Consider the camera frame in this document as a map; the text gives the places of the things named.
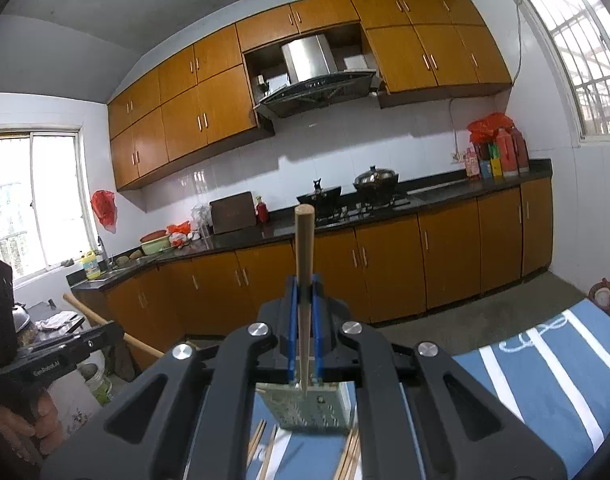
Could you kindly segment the blue white striped tablecloth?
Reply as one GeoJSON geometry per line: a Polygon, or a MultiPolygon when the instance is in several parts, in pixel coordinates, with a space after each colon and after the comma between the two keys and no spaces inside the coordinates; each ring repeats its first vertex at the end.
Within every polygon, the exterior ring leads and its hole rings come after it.
{"type": "Polygon", "coordinates": [[[598,307],[451,357],[555,451],[563,479],[610,479],[610,318],[598,307]]]}

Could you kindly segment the right barred window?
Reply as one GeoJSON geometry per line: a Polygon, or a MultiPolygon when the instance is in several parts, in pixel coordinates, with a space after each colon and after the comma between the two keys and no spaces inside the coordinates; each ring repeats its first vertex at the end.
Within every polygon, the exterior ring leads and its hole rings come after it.
{"type": "Polygon", "coordinates": [[[519,0],[559,66],[582,142],[610,142],[610,9],[607,0],[519,0]]]}

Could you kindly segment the red plastic bag on wall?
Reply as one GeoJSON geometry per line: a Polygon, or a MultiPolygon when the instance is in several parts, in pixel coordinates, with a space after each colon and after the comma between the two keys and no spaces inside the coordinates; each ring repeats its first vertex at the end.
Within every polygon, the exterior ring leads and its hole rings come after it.
{"type": "Polygon", "coordinates": [[[91,195],[91,208],[100,226],[107,232],[115,233],[117,208],[114,193],[107,190],[94,192],[91,195]]]}

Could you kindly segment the green perforated utensil holder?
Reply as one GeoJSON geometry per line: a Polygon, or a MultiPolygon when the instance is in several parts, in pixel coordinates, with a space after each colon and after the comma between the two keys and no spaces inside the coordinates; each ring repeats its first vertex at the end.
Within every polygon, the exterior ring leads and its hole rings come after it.
{"type": "Polygon", "coordinates": [[[353,404],[346,382],[317,384],[303,392],[298,385],[259,384],[256,392],[280,428],[309,434],[347,434],[353,404]]]}

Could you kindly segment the upper wooden wall cabinets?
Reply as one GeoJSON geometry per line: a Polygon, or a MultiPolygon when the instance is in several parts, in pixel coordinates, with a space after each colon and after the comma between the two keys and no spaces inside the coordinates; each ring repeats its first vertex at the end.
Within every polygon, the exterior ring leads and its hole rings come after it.
{"type": "Polygon", "coordinates": [[[119,190],[272,136],[307,110],[491,96],[511,73],[471,0],[299,0],[189,44],[110,102],[119,190]]]}

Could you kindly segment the dark wooden cutting board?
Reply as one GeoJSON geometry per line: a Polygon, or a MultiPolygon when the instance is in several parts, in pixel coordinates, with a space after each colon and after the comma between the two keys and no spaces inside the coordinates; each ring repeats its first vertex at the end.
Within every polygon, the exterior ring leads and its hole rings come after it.
{"type": "Polygon", "coordinates": [[[215,234],[225,234],[256,224],[254,200],[250,191],[230,195],[209,203],[215,234]]]}

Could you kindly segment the stainless steel range hood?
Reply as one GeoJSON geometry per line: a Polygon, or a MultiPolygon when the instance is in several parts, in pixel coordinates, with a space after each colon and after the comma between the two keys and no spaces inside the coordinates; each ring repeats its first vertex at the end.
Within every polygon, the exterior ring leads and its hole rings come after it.
{"type": "Polygon", "coordinates": [[[283,119],[361,99],[381,87],[375,57],[354,25],[245,55],[258,115],[283,119]]]}

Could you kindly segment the orange plastic bag on counter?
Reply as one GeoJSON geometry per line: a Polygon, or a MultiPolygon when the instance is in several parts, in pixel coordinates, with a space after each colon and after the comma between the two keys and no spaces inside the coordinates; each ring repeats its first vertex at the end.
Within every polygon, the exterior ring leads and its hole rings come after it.
{"type": "Polygon", "coordinates": [[[167,227],[169,243],[175,248],[179,248],[192,240],[191,222],[185,221],[179,224],[171,224],[167,227]]]}

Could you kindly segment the green basin red lid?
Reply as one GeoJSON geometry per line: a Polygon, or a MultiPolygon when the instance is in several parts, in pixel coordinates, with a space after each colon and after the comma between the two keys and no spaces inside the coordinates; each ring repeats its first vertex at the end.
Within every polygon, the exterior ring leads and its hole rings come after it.
{"type": "Polygon", "coordinates": [[[167,231],[158,230],[142,236],[140,238],[140,248],[146,256],[171,248],[171,241],[167,231]]]}

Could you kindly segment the colourful condiment boxes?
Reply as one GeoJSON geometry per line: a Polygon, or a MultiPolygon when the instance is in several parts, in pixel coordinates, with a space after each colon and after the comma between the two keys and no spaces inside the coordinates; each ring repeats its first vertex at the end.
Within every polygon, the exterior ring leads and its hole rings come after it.
{"type": "Polygon", "coordinates": [[[465,152],[465,167],[470,180],[500,180],[503,177],[502,164],[493,143],[470,144],[465,152]]]}

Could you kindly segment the black wok left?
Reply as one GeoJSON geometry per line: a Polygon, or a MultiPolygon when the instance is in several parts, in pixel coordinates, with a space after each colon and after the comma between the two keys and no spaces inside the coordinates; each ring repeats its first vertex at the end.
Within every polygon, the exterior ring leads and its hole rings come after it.
{"type": "Polygon", "coordinates": [[[340,209],[342,192],[341,186],[324,188],[321,185],[320,179],[314,180],[313,185],[313,192],[300,195],[297,200],[300,204],[313,206],[317,216],[332,216],[337,210],[340,209]]]}

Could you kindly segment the red bag on thermoses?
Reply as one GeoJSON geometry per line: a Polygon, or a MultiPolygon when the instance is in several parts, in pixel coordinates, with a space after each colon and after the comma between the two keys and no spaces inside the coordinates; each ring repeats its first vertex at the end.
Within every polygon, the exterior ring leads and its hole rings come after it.
{"type": "Polygon", "coordinates": [[[505,114],[488,114],[468,125],[470,142],[473,144],[494,143],[500,129],[510,131],[512,128],[514,128],[514,121],[505,114]]]}

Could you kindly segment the gas stove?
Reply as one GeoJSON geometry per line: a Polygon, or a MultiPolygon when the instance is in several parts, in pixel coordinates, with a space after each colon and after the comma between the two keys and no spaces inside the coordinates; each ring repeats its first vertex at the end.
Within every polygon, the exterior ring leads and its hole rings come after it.
{"type": "Polygon", "coordinates": [[[410,204],[411,200],[403,195],[394,196],[392,200],[380,204],[362,202],[343,203],[341,198],[326,200],[320,205],[313,203],[315,208],[315,226],[332,226],[333,224],[368,218],[377,212],[407,207],[410,204]]]}

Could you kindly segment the black wok with lid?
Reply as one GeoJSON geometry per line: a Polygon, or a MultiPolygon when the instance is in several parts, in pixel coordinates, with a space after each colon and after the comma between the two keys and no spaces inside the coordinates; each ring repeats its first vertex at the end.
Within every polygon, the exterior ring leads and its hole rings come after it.
{"type": "Polygon", "coordinates": [[[393,197],[398,179],[398,173],[392,169],[371,166],[355,178],[353,185],[364,202],[381,203],[393,197]]]}

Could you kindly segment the left window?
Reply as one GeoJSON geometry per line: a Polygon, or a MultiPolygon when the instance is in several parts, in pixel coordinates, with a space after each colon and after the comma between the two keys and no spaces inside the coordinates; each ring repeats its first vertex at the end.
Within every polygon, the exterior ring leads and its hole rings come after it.
{"type": "Polygon", "coordinates": [[[96,249],[77,130],[0,131],[0,260],[22,284],[96,249]]]}

